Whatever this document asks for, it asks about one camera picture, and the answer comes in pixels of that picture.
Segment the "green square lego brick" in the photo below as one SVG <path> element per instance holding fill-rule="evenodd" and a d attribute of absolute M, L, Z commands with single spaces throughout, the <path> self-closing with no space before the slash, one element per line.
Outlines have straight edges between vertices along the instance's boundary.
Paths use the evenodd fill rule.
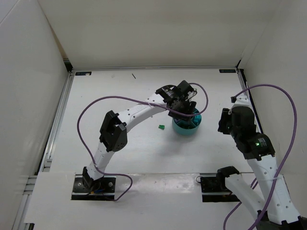
<path fill-rule="evenodd" d="M 187 121 L 180 121 L 178 123 L 178 126 L 183 128 L 183 129 L 190 129 L 191 124 L 190 124 L 190 122 L 187 122 Z"/>

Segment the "small teal lego brick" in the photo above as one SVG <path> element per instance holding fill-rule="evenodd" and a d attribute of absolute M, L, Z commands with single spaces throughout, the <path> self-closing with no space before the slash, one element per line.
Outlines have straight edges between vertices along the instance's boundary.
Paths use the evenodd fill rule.
<path fill-rule="evenodd" d="M 197 121 L 201 120 L 201 115 L 194 116 L 194 120 L 197 120 Z"/>

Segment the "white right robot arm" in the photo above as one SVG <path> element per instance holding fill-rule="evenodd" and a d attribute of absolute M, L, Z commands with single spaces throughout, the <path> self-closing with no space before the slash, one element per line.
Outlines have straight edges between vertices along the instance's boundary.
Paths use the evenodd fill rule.
<path fill-rule="evenodd" d="M 218 132 L 234 139 L 262 192 L 259 196 L 233 166 L 217 171 L 220 188 L 230 190 L 254 218 L 250 229 L 305 230 L 307 219 L 299 214 L 291 201 L 284 177 L 278 173 L 272 143 L 267 135 L 256 131 L 252 110 L 246 106 L 224 108 Z"/>

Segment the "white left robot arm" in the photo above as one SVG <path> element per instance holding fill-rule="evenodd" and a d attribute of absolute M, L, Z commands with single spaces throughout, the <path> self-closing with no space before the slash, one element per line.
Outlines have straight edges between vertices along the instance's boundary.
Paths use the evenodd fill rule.
<path fill-rule="evenodd" d="M 163 86 L 143 103 L 115 113 L 107 112 L 100 128 L 99 144 L 92 162 L 83 168 L 83 185 L 88 189 L 96 186 L 115 152 L 128 143 L 128 133 L 144 120 L 155 114 L 169 111 L 168 115 L 189 121 L 196 102 L 191 98 L 196 90 L 185 80 L 178 86 Z"/>

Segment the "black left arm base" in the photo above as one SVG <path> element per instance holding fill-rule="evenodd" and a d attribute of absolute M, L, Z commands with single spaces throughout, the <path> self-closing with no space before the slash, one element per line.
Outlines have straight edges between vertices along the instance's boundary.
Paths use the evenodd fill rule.
<path fill-rule="evenodd" d="M 82 175 L 78 174 L 74 178 L 71 200 L 113 201 L 115 199 L 115 186 L 115 176 L 104 176 L 91 188 L 87 188 L 83 183 Z"/>

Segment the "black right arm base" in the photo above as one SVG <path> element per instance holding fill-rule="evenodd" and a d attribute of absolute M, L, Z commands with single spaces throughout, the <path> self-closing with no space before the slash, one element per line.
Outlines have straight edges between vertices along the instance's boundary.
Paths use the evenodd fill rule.
<path fill-rule="evenodd" d="M 234 166 L 217 170 L 216 174 L 200 174 L 196 182 L 201 186 L 203 203 L 239 202 L 239 199 L 225 186 L 225 179 L 233 174 L 239 174 Z"/>

